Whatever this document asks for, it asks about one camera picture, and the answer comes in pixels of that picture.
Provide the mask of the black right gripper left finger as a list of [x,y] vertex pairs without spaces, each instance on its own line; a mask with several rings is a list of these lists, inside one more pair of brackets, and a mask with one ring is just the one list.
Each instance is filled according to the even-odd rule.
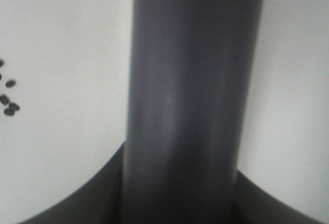
[[119,223],[123,146],[86,184],[23,223]]

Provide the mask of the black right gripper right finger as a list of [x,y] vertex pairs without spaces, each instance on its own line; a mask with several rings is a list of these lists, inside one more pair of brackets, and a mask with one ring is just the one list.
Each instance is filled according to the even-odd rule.
[[236,172],[233,223],[298,224],[321,223],[271,196],[240,171]]

